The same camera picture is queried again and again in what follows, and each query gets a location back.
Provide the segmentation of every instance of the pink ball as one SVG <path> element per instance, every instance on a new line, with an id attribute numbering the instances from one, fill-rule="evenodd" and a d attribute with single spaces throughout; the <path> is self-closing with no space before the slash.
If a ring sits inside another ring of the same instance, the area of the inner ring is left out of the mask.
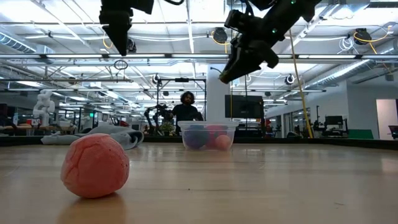
<path id="1" fill-rule="evenodd" d="M 61 180 L 72 193 L 97 198 L 123 187 L 129 168 L 129 158 L 117 141 L 107 134 L 91 134 L 70 145 Z"/>
<path id="2" fill-rule="evenodd" d="M 231 147 L 231 139 L 226 135 L 220 135 L 216 138 L 216 146 L 219 150 L 227 151 Z"/>

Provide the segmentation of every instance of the wall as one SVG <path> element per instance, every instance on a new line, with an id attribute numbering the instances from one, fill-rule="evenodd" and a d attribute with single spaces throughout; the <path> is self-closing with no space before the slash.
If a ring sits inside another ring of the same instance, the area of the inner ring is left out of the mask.
<path id="1" fill-rule="evenodd" d="M 349 129 L 371 129 L 374 139 L 379 139 L 377 125 L 377 99 L 398 99 L 398 88 L 394 86 L 349 85 L 348 110 Z"/>
<path id="2" fill-rule="evenodd" d="M 348 100 L 347 100 L 347 85 L 346 82 L 341 82 L 336 87 L 325 88 L 325 93 L 310 93 L 305 97 L 305 106 L 310 108 L 310 119 L 314 122 L 317 119 L 317 105 L 319 107 L 320 121 L 325 121 L 325 116 L 342 115 L 348 118 Z M 297 110 L 302 110 L 301 101 L 289 101 L 287 106 L 277 106 L 270 108 L 266 117 L 290 113 Z"/>
<path id="3" fill-rule="evenodd" d="M 389 125 L 398 125 L 397 100 L 376 100 L 377 123 L 382 140 L 393 140 Z"/>

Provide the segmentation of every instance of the wooden table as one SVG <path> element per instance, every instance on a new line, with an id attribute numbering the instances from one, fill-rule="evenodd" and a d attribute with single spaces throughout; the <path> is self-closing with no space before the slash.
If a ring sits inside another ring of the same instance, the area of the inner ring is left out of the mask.
<path id="1" fill-rule="evenodd" d="M 126 185 L 87 200 L 60 181 L 67 147 L 0 148 L 0 223 L 398 223 L 398 153 L 326 145 L 182 144 L 128 151 Z"/>

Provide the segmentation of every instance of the black robotic arm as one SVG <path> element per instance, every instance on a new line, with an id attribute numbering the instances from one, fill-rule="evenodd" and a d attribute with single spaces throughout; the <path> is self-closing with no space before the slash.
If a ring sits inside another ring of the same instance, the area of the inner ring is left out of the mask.
<path id="1" fill-rule="evenodd" d="M 173 2 L 181 5 L 184 0 Z M 284 40 L 285 33 L 303 17 L 310 22 L 315 6 L 321 0 L 242 0 L 246 12 L 231 10 L 224 24 L 236 30 L 239 35 L 231 41 L 231 55 L 220 80 L 228 83 L 236 78 L 260 69 L 262 62 L 274 68 L 279 59 L 271 49 L 278 41 Z M 101 0 L 99 21 L 113 44 L 123 56 L 127 54 L 127 32 L 131 28 L 132 8 L 152 14 L 154 0 Z M 269 9 L 263 17 L 256 17 L 251 2 L 259 10 Z"/>

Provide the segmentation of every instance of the colorful ball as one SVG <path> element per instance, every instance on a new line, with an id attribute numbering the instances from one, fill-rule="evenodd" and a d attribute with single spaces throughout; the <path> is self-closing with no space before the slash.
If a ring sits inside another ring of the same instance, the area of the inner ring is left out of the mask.
<path id="1" fill-rule="evenodd" d="M 209 139 L 206 143 L 206 147 L 211 149 L 211 148 L 216 148 L 216 138 L 220 135 L 225 135 L 227 134 L 227 127 L 225 126 L 220 126 L 220 125 L 209 125 L 206 127 L 208 130 L 209 134 Z"/>
<path id="2" fill-rule="evenodd" d="M 117 141 L 107 134 L 91 134 L 70 145 L 61 180 L 72 193 L 97 198 L 123 187 L 129 168 L 129 158 Z"/>
<path id="3" fill-rule="evenodd" d="M 184 133 L 184 143 L 190 149 L 200 149 L 208 140 L 208 133 L 203 126 L 192 125 Z"/>
<path id="4" fill-rule="evenodd" d="M 216 138 L 217 149 L 227 151 L 231 147 L 231 139 L 227 135 L 220 135 Z"/>

